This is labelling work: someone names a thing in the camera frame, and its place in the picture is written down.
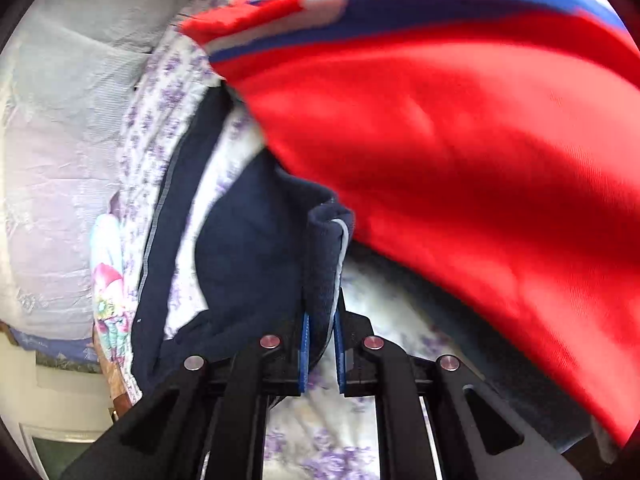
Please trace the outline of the lavender lace bedding pile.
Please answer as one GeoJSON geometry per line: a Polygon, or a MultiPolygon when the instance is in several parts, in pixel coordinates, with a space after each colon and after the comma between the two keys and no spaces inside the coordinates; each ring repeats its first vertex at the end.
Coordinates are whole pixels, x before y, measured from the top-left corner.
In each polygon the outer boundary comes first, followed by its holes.
{"type": "Polygon", "coordinates": [[[118,187],[122,118],[186,0],[20,0],[1,52],[1,318],[91,333],[89,232],[118,187]]]}

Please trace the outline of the red blue white garment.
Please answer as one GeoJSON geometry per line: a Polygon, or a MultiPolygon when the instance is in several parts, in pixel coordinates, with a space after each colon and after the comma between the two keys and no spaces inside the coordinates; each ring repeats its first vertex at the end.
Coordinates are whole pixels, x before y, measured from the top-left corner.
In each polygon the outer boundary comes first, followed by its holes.
{"type": "Polygon", "coordinates": [[[613,0],[232,0],[182,26],[356,239],[618,444],[639,420],[639,49],[613,0]]]}

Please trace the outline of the navy blue pants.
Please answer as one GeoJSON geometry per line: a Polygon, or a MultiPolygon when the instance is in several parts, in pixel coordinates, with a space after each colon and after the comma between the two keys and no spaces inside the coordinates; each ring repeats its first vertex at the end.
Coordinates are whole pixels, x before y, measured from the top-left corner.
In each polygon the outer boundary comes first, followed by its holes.
{"type": "Polygon", "coordinates": [[[188,213],[232,105],[224,86],[205,93],[160,182],[132,323],[131,370],[145,394],[188,356],[231,358],[300,312],[309,316],[311,366],[330,340],[354,215],[328,188],[284,171],[265,148],[213,203],[195,237],[204,311],[164,335],[188,213]]]}

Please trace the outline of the teal pink floral blanket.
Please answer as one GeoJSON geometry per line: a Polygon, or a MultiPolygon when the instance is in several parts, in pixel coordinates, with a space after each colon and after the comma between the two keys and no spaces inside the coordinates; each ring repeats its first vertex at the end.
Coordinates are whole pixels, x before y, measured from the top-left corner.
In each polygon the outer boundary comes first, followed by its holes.
{"type": "Polygon", "coordinates": [[[131,314],[124,286],[119,218],[100,214],[90,237],[94,326],[108,362],[122,365],[130,347],[131,314]]]}

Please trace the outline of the purple floral bed sheet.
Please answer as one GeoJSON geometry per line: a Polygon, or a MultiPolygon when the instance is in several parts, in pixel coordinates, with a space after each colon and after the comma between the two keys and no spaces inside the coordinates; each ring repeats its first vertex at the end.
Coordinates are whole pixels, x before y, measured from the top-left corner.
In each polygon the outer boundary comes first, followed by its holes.
{"type": "MultiPolygon", "coordinates": [[[[177,25],[171,25],[160,40],[122,123],[119,210],[114,216],[120,223],[131,327],[126,361],[117,367],[132,402],[144,400],[172,374],[145,394],[131,370],[132,323],[160,182],[205,93],[220,86],[232,97],[232,111],[188,213],[164,327],[165,337],[171,338],[205,309],[204,294],[196,282],[194,250],[206,214],[250,158],[268,148],[243,100],[213,72],[204,51],[177,25]]],[[[377,332],[422,358],[461,351],[511,408],[552,445],[559,445],[561,438],[551,421],[552,410],[562,400],[555,386],[460,302],[356,243],[355,226],[354,217],[336,310],[370,316],[377,332]]],[[[320,361],[309,364],[307,391],[271,404],[262,445],[267,479],[376,479],[381,474],[374,402],[368,396],[349,399],[338,391],[332,332],[333,325],[320,361]]]]}

